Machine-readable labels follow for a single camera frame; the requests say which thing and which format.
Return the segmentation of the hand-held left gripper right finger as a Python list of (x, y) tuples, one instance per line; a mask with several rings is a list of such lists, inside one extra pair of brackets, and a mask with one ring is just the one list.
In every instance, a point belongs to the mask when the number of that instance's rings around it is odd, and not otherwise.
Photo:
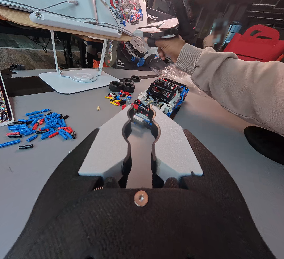
[(203, 170), (183, 128), (155, 106), (150, 106), (152, 144), (151, 169), (162, 180), (202, 176)]

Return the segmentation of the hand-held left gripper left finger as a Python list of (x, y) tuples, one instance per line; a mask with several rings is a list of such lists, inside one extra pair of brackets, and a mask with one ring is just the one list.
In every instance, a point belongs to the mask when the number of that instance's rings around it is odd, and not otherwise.
[(97, 135), (78, 171), (80, 176), (121, 178), (124, 165), (132, 165), (130, 143), (133, 105), (128, 105), (98, 128)]

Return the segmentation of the person's right forearm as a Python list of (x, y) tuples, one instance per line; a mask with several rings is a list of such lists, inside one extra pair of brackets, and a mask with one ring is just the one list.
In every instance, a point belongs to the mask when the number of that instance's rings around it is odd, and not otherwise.
[(232, 52), (200, 49), (179, 41), (176, 66), (224, 109), (241, 119), (284, 134), (284, 64), (244, 61)]

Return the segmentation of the grey desk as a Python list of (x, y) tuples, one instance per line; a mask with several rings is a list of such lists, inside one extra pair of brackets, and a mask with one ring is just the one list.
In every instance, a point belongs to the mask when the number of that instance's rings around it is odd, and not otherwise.
[[(109, 86), (75, 94), (59, 94), (39, 82), (39, 70), (4, 79), (14, 118), (50, 108), (69, 115), (66, 123), (76, 139), (37, 138), (30, 150), (1, 148), (1, 258), (22, 232), (48, 178), (60, 162), (95, 128), (121, 111), (105, 96)], [(250, 126), (210, 97), (189, 92), (174, 121), (189, 130), (228, 170), (250, 210), (262, 238), (276, 258), (283, 258), (283, 165), (254, 150), (243, 130)]]

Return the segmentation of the person's right hand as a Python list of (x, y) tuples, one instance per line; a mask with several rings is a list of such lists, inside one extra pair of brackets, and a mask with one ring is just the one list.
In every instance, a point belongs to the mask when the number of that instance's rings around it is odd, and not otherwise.
[(157, 53), (163, 61), (169, 58), (174, 64), (177, 62), (178, 56), (186, 44), (180, 35), (161, 39), (144, 38), (144, 40), (147, 44), (150, 41), (151, 44), (158, 47)]

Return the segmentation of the toy car set box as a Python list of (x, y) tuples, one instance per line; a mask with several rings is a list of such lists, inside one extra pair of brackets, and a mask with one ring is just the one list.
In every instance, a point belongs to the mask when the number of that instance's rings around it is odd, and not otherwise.
[(108, 40), (105, 63), (112, 68), (129, 70), (149, 69), (164, 64), (157, 54), (157, 48), (147, 49), (138, 38), (126, 42)]

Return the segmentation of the heap of assorted loose bricks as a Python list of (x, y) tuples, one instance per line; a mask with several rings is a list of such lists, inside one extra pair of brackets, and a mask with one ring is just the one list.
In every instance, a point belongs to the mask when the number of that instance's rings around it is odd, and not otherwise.
[(124, 109), (127, 105), (131, 104), (132, 94), (127, 91), (120, 90), (119, 92), (109, 93), (105, 96), (105, 99), (108, 99), (110, 104), (120, 106)]

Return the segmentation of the pile of clear plastic bags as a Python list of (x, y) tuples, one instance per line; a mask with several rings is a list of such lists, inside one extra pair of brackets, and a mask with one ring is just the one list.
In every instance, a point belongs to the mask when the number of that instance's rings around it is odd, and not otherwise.
[(163, 69), (156, 69), (153, 67), (151, 67), (150, 69), (160, 78), (167, 78), (175, 82), (179, 82), (181, 84), (186, 85), (189, 88), (190, 92), (193, 92), (194, 94), (198, 94), (203, 97), (208, 97), (207, 94), (201, 91), (193, 83), (193, 81), (191, 80), (191, 76), (188, 73), (176, 68), (174, 64), (169, 64)]

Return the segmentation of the toy brick race car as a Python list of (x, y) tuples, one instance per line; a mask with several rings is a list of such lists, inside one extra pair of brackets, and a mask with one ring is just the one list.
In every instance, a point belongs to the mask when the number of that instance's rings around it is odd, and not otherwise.
[(147, 90), (139, 94), (137, 100), (133, 101), (134, 123), (151, 128), (150, 105), (156, 106), (169, 118), (174, 119), (188, 92), (189, 88), (184, 84), (167, 78), (156, 79)]

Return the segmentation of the pile of blue red pins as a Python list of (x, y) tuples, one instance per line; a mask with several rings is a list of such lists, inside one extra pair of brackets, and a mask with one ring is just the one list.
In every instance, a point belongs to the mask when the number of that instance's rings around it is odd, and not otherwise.
[(26, 113), (25, 117), (27, 119), (18, 119), (8, 123), (9, 132), (6, 133), (6, 137), (11, 140), (1, 143), (0, 148), (18, 145), (25, 141), (26, 143), (19, 145), (18, 149), (31, 149), (34, 147), (33, 142), (37, 138), (46, 140), (61, 136), (64, 140), (76, 139), (76, 132), (66, 124), (69, 115), (64, 116), (47, 108)]

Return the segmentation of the white book stand tray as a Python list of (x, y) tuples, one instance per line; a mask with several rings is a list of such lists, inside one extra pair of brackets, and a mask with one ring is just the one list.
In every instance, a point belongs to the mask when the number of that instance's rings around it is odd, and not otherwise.
[(37, 27), (46, 30), (61, 31), (65, 33), (75, 34), (81, 37), (85, 37), (86, 40), (117, 40), (117, 41), (130, 41), (132, 36), (122, 32), (119, 34), (118, 30), (101, 27), (89, 23), (83, 23), (80, 21), (70, 20), (62, 18), (53, 14), (42, 14), (42, 19), (35, 18), (34, 13), (27, 13), (21, 10), (12, 9), (6, 6), (0, 8), (1, 16), (14, 23)]

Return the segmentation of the red felt bag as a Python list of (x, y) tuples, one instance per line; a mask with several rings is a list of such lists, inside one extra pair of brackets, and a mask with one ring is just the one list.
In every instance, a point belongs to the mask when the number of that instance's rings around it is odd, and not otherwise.
[(244, 61), (280, 61), (284, 41), (279, 36), (278, 30), (257, 24), (244, 34), (235, 34), (223, 52), (232, 52)]

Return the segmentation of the white monitor base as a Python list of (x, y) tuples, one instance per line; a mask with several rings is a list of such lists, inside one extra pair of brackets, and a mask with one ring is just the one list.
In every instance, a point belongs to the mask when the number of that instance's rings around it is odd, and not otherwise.
[(41, 73), (39, 77), (60, 94), (73, 94), (109, 86), (119, 79), (99, 71), (97, 68), (83, 68), (59, 72)]

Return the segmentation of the shiny sticker sheet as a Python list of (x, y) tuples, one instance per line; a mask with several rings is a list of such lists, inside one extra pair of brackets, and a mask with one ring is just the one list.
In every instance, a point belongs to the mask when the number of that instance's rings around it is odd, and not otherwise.
[(4, 85), (2, 74), (0, 74), (0, 126), (14, 122), (12, 107)]

